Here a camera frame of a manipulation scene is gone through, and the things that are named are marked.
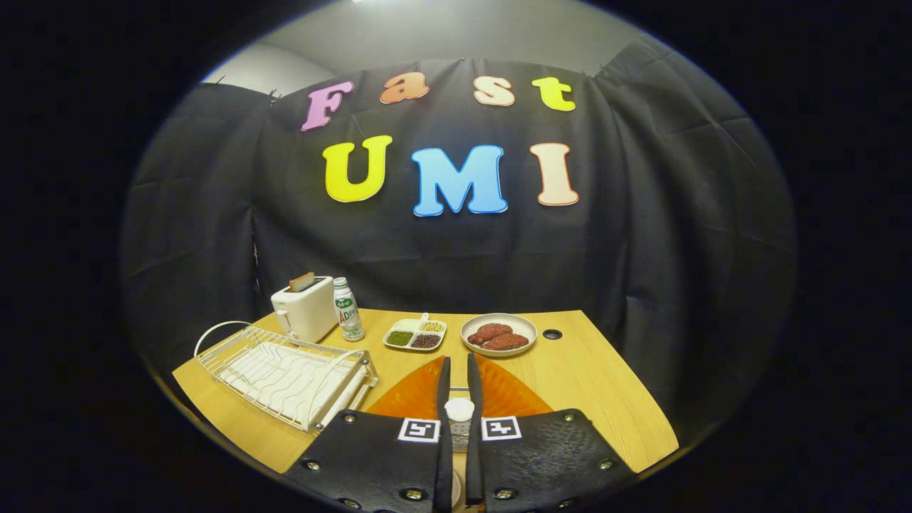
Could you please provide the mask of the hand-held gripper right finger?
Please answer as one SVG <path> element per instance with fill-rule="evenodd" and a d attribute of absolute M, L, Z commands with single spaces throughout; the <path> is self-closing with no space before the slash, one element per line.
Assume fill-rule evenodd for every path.
<path fill-rule="evenodd" d="M 466 501 L 484 512 L 593 512 L 635 472 L 583 412 L 556 410 L 482 355 L 467 358 Z"/>

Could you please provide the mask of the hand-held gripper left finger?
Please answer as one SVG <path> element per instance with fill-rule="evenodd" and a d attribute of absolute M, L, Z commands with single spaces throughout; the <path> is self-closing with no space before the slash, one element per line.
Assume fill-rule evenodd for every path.
<path fill-rule="evenodd" d="M 339 411 L 284 477 L 346 512 L 450 512 L 450 369 L 434 358 L 367 411 Z"/>

